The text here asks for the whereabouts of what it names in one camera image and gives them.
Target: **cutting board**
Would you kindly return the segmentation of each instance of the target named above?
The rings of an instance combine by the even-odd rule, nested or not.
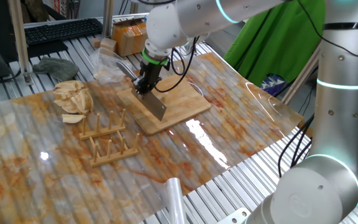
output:
[[[178,75],[164,78],[157,84],[157,88],[159,90],[169,89],[179,79],[180,76]],[[211,108],[211,104],[187,81],[183,80],[176,88],[167,93],[160,93],[156,90],[152,91],[167,106],[164,117],[160,121],[131,91],[131,88],[121,91],[117,96],[147,135],[159,133]]]

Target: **keyboard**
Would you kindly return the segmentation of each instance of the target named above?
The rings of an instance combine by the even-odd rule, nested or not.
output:
[[[25,40],[29,45],[53,40],[65,40],[90,34],[101,34],[102,23],[97,19],[82,19],[55,25],[45,25],[24,29]]]

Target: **rag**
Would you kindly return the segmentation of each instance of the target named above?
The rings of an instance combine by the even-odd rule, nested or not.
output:
[[[43,57],[32,67],[36,74],[49,74],[60,82],[72,80],[80,70],[73,62],[60,58]]]

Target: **teal light ring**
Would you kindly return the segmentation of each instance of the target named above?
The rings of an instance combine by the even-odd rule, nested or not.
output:
[[[316,157],[316,156],[321,156],[321,157],[325,157],[325,158],[328,158],[328,159],[332,159],[332,160],[334,160],[334,161],[340,163],[340,165],[342,165],[343,167],[345,167],[345,168],[347,169],[347,171],[349,171],[349,172],[351,173],[351,176],[353,177],[354,181],[356,182],[357,188],[358,188],[358,179],[357,179],[356,175],[354,175],[353,171],[352,171],[350,168],[348,168],[348,166],[347,166],[345,163],[343,163],[342,161],[339,161],[339,160],[336,159],[335,157],[332,157],[332,156],[329,156],[329,155],[324,155],[324,154],[311,155],[311,156],[309,156],[307,159],[312,158],[312,157]]]
[[[224,11],[223,11],[223,7],[221,4],[221,0],[216,0],[216,4],[218,5],[219,10],[221,11],[223,17],[225,17],[229,22],[232,23],[238,23],[237,21],[232,20]]]
[[[330,87],[330,88],[336,88],[336,89],[340,89],[340,90],[358,90],[358,86],[335,85],[335,84],[330,84],[330,83],[323,82],[323,81],[321,81],[319,79],[317,79],[317,83],[319,83],[322,86],[326,86],[326,87]]]

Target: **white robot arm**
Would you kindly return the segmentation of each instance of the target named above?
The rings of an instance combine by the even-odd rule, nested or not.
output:
[[[177,0],[156,7],[147,18],[144,57],[153,63],[142,69],[154,78],[145,91],[154,87],[172,47],[283,2]],[[310,155],[280,179],[246,224],[338,224],[358,205],[358,0],[326,0],[323,37],[343,48],[321,44]]]

